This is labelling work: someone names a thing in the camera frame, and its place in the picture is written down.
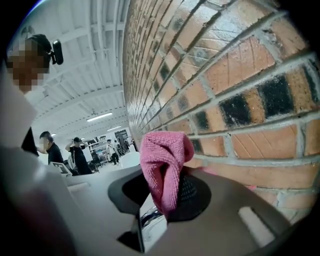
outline backpack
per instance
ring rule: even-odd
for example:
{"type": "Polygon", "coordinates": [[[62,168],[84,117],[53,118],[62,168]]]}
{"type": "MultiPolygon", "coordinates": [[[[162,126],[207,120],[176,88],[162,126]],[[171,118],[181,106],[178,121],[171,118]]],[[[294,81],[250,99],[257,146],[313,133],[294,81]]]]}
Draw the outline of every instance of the backpack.
{"type": "Polygon", "coordinates": [[[68,157],[68,164],[72,170],[76,169],[76,162],[75,162],[75,151],[73,151],[73,154],[71,153],[68,157]]]}

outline pink cloth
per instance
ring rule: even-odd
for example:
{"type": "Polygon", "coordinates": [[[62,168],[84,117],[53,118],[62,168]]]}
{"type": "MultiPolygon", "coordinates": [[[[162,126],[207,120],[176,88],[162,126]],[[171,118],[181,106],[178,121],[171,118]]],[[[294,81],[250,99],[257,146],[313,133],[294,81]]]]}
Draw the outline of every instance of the pink cloth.
{"type": "Polygon", "coordinates": [[[183,132],[147,133],[140,147],[140,164],[155,206],[165,216],[177,207],[180,172],[194,156],[183,132]]]}

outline white ceiling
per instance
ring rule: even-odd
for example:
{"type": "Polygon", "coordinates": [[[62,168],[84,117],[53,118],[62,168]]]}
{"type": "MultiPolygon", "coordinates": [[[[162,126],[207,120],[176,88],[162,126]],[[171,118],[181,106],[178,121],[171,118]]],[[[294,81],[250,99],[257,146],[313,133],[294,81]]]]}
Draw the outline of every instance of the white ceiling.
{"type": "Polygon", "coordinates": [[[50,65],[43,86],[26,98],[37,110],[34,138],[93,138],[128,126],[123,92],[123,33],[130,0],[46,0],[18,30],[14,43],[33,33],[62,44],[64,63],[50,65]],[[113,115],[87,122],[88,118],[113,115]]]}

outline fluorescent light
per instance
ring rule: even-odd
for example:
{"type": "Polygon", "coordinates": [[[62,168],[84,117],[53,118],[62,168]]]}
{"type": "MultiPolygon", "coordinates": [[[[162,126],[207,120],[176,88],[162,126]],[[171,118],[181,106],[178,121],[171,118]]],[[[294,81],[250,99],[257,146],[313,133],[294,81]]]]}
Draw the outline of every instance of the fluorescent light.
{"type": "Polygon", "coordinates": [[[112,115],[112,113],[107,113],[107,114],[99,115],[99,116],[96,116],[96,117],[94,117],[94,118],[88,119],[87,122],[91,122],[91,121],[93,121],[93,120],[97,120],[97,119],[99,119],[99,118],[104,118],[104,117],[111,116],[111,115],[112,115]]]}
{"type": "Polygon", "coordinates": [[[120,126],[117,126],[117,127],[114,127],[114,128],[111,128],[111,129],[106,130],[106,131],[108,132],[108,131],[111,131],[111,130],[113,130],[113,129],[117,129],[117,128],[120,128],[120,127],[121,127],[121,125],[120,125],[120,126]]]}

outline pink microfiber cloth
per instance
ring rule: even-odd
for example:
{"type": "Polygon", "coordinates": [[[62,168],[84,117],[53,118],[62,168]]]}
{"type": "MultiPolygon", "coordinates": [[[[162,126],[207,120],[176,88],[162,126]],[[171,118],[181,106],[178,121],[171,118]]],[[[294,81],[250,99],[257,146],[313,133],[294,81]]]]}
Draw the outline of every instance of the pink microfiber cloth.
{"type": "Polygon", "coordinates": [[[144,136],[140,153],[153,202],[167,216],[177,207],[180,172],[194,156],[194,147],[183,132],[154,131],[144,136]]]}

